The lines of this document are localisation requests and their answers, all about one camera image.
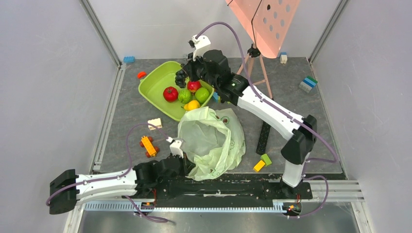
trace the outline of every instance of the green apple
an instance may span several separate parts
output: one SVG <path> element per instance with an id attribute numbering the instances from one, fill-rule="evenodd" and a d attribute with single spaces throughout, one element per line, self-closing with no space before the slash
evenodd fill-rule
<path id="1" fill-rule="evenodd" d="M 194 94 L 199 103 L 206 102 L 207 98 L 209 98 L 209 95 L 209 91 L 204 87 L 197 89 L 196 93 Z"/>
<path id="2" fill-rule="evenodd" d="M 182 103 L 189 103 L 192 100 L 192 94 L 189 90 L 181 90 L 177 99 Z"/>

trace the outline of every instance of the red apple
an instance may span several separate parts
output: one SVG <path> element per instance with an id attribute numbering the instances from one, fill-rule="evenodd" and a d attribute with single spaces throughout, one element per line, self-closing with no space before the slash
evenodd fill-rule
<path id="1" fill-rule="evenodd" d="M 179 93 L 177 92 L 177 89 L 172 86 L 167 87 L 163 91 L 163 97 L 165 98 L 165 100 L 167 100 L 167 102 L 173 102 L 177 100 L 178 95 Z"/>
<path id="2" fill-rule="evenodd" d="M 188 82 L 188 90 L 194 94 L 197 89 L 201 88 L 202 85 L 200 84 L 199 81 L 195 81 L 195 82 Z"/>

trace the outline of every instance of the white wall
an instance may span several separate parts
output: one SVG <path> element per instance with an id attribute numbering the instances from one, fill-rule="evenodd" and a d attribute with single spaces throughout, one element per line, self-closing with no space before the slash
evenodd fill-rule
<path id="1" fill-rule="evenodd" d="M 308 57 L 339 0 L 301 0 L 282 51 Z M 117 54 L 147 58 L 181 58 L 192 52 L 190 38 L 208 24 L 223 21 L 238 33 L 244 52 L 252 40 L 224 0 L 90 0 Z M 224 26 L 207 31 L 215 49 L 240 57 L 236 41 Z"/>
<path id="2" fill-rule="evenodd" d="M 0 32 L 0 232 L 62 232 L 49 184 L 89 172 L 116 67 L 77 0 L 3 0 Z"/>
<path id="3" fill-rule="evenodd" d="M 350 1 L 314 62 L 347 173 L 377 233 L 408 232 L 412 1 Z"/>

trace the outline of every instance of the pink board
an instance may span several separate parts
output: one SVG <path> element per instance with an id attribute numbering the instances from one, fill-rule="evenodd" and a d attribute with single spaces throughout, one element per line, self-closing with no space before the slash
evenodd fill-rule
<path id="1" fill-rule="evenodd" d="M 300 0 L 262 0 L 253 26 L 255 43 L 263 56 L 277 57 L 299 2 Z M 233 0 L 229 5 L 252 40 L 251 20 L 259 3 L 260 0 Z"/>

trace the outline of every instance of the plastic tub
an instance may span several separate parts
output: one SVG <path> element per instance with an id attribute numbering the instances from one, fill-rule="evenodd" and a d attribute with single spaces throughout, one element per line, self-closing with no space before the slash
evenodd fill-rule
<path id="1" fill-rule="evenodd" d="M 179 100 L 171 103 L 167 102 L 163 98 L 163 91 L 169 86 L 176 88 L 178 92 L 182 90 L 182 88 L 174 83 L 176 77 L 175 74 L 180 69 L 181 67 L 178 62 L 165 62 L 150 72 L 146 78 L 140 81 L 139 85 L 139 93 L 147 99 L 147 101 L 176 121 L 180 121 L 185 114 L 186 110 L 183 109 L 185 104 L 181 103 Z M 210 98 L 212 98 L 215 90 L 201 80 L 200 83 L 202 84 L 202 87 L 206 88 L 210 93 L 207 100 L 200 106 L 204 107 L 209 102 Z"/>

